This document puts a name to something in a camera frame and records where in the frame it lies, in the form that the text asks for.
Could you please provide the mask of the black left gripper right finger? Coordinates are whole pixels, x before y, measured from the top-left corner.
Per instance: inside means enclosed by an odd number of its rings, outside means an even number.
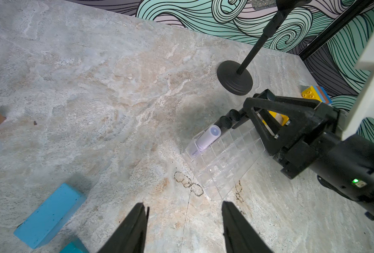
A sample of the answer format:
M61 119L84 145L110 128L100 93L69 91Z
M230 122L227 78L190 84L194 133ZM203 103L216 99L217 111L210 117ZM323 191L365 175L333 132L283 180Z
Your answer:
M224 201L221 210L227 253L272 253L232 202Z

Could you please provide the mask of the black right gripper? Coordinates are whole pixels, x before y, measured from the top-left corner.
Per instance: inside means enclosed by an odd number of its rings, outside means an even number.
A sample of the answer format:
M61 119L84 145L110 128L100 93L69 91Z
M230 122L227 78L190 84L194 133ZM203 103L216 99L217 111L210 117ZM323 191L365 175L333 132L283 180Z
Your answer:
M243 110L282 173L295 178L305 169L318 181L366 209L374 220L374 143L355 134L342 141L338 109L318 100L281 97L266 89L247 98Z

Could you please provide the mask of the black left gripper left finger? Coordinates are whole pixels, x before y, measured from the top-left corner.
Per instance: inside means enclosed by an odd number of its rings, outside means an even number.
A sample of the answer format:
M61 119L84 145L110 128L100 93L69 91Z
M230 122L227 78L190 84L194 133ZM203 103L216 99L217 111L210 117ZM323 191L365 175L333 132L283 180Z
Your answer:
M150 208L137 203L98 253L143 253Z

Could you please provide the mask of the lilac lip balm tube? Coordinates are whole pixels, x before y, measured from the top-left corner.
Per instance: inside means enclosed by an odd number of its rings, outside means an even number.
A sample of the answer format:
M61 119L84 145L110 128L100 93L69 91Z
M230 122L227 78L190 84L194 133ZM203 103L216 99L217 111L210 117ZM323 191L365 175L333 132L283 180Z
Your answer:
M192 157L196 157L198 154L203 152L209 145L216 141L221 136L221 129L213 124L197 138L194 142L195 150L191 152Z

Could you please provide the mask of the black lipstick gold band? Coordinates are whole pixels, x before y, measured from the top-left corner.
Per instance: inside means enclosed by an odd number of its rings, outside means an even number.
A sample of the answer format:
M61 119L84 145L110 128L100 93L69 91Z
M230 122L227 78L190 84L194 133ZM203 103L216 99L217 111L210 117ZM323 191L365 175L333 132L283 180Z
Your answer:
M232 121L233 124L235 124L235 123L237 123L241 120L240 112L235 110L235 109L231 109L228 112L227 117Z

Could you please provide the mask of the black lipstick silver band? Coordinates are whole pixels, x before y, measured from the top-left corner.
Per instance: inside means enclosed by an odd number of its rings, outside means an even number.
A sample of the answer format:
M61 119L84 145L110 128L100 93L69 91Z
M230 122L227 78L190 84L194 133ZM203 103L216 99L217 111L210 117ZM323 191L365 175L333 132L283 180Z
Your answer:
M221 116L214 125L218 126L221 131L226 131L232 128L232 121L226 116Z

